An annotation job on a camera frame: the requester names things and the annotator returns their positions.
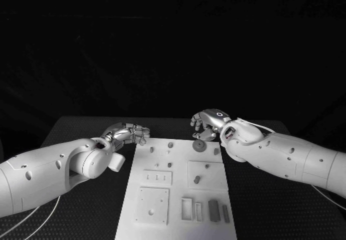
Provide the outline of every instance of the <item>dark backdrop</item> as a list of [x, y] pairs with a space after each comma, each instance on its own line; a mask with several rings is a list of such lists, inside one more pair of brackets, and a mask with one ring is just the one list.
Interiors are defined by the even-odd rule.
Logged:
[[61, 116], [191, 118], [208, 108], [280, 120], [346, 152], [345, 17], [332, 0], [12, 1], [5, 159], [39, 148]]

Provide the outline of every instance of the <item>white board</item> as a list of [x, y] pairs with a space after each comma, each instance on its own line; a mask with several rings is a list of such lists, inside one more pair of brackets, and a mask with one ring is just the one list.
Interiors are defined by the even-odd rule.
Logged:
[[[204, 162], [198, 163], [199, 165], [205, 163], [222, 164], [221, 151], [215, 155], [215, 148], [221, 150], [219, 143], [206, 142], [205, 152], [196, 152], [192, 140], [165, 138], [147, 138], [146, 140], [146, 145], [140, 146], [137, 144], [136, 147], [116, 240], [237, 240], [228, 188], [224, 186], [224, 188], [221, 187], [215, 190], [209, 187], [205, 187], [205, 189], [189, 187], [189, 161]], [[144, 171], [163, 172], [160, 173], [163, 175], [157, 174], [159, 184], [150, 181], [156, 173], [144, 173]], [[218, 178], [225, 180], [225, 169], [218, 173]], [[165, 180], [160, 182], [160, 176], [169, 176], [169, 181], [165, 182]], [[156, 220], [150, 222], [155, 219], [150, 216], [156, 216], [156, 209], [149, 205], [142, 206], [139, 203], [142, 188], [169, 190], [166, 223], [162, 222], [159, 224]], [[153, 193], [152, 195], [155, 199], [150, 200], [152, 202], [160, 199], [159, 193]], [[182, 199], [191, 199], [188, 201], [192, 204], [192, 211], [186, 207], [185, 209], [188, 209], [186, 214], [192, 212], [192, 220], [182, 220], [182, 218], [188, 219], [186, 215], [182, 217]], [[218, 201], [219, 222], [212, 222], [209, 219], [209, 200]], [[228, 208], [230, 223], [225, 223], [222, 205], [227, 205]], [[150, 220], [136, 221], [139, 219], [136, 218], [139, 216], [139, 209], [143, 209], [142, 214]]]

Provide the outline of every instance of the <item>robotic hand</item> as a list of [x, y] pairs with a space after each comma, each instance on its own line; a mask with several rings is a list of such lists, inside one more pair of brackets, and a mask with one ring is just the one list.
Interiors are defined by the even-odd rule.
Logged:
[[[191, 120], [196, 131], [192, 136], [212, 141], [219, 133], [221, 146], [238, 162], [284, 179], [315, 185], [346, 198], [346, 154], [312, 142], [276, 133], [241, 118], [231, 120], [218, 109], [206, 109]], [[264, 134], [261, 127], [271, 133]]]
[[124, 144], [146, 144], [149, 128], [117, 123], [101, 137], [78, 139], [28, 151], [0, 164], [0, 218], [31, 210], [80, 183], [95, 179], [107, 167], [119, 172], [126, 161], [116, 153]]

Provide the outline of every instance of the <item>cable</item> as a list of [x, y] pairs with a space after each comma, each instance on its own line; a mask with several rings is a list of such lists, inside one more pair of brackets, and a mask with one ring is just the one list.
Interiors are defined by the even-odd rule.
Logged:
[[29, 236], [25, 240], [28, 240], [28, 239], [33, 236], [33, 234], [41, 230], [42, 226], [45, 225], [46, 221], [49, 220], [49, 218], [51, 218], [51, 216], [52, 216], [52, 214], [54, 214], [54, 212], [55, 212], [55, 210], [57, 210], [57, 206], [58, 206], [59, 200], [61, 200], [61, 196], [58, 197], [58, 201], [57, 201], [55, 207], [54, 207], [54, 209], [52, 209], [52, 212], [51, 212], [46, 220], [45, 220], [45, 222], [42, 223], [42, 225], [39, 226], [39, 228], [35, 230], [35, 232], [31, 234], [31, 236]]
[[254, 126], [258, 126], [258, 127], [263, 128], [263, 129], [268, 130], [271, 133], [276, 133], [276, 131], [271, 130], [270, 128], [267, 128], [266, 126], [261, 126], [261, 125], [258, 125], [258, 124], [255, 124], [255, 123], [253, 123], [253, 122], [241, 119], [240, 117], [238, 117], [238, 119], [240, 119], [242, 122], [245, 122], [245, 123], [248, 123], [248, 124], [251, 124], [251, 125], [254, 125]]
[[323, 196], [338, 207], [341, 207], [341, 208], [346, 211], [346, 207], [343, 207], [341, 204], [338, 204], [338, 203], [323, 194], [323, 192], [316, 188], [315, 185], [312, 185], [312, 187], [317, 190], [317, 192], [322, 194], [322, 196]]
[[10, 230], [6, 231], [6, 233], [3, 233], [0, 235], [0, 238], [26, 221], [26, 219], [33, 215], [33, 213], [36, 212], [38, 209], [39, 209], [39, 206], [35, 208], [35, 210], [31, 212], [31, 214], [26, 216], [26, 218], [10, 228]]

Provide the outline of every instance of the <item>black table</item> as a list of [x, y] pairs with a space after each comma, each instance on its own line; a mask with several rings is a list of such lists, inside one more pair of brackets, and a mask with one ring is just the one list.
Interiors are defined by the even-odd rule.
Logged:
[[[100, 137], [107, 127], [119, 122], [149, 127], [153, 138], [195, 140], [195, 128], [188, 118], [65, 116], [58, 120], [42, 147]], [[279, 133], [290, 134], [280, 121], [253, 122]], [[107, 169], [97, 179], [81, 183], [61, 197], [55, 213], [32, 239], [114, 240], [136, 145], [127, 144], [119, 153], [126, 156], [120, 172]], [[346, 221], [341, 211], [313, 187], [276, 177], [247, 162], [237, 162], [224, 148], [221, 153], [238, 240], [346, 240]], [[22, 240], [31, 235], [55, 204], [57, 200], [38, 209], [5, 236], [6, 240]], [[0, 234], [29, 213], [0, 218]]]

